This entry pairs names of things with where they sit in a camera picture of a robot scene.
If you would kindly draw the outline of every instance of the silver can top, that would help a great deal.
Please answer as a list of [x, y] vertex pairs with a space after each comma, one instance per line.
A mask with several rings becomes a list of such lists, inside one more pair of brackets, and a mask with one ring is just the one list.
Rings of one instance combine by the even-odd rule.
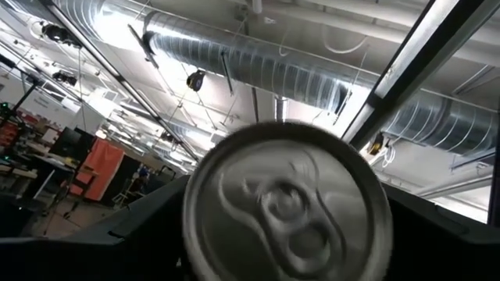
[[187, 185], [183, 220], [202, 280], [378, 280], [391, 253], [377, 177], [346, 143], [302, 124], [222, 141]]

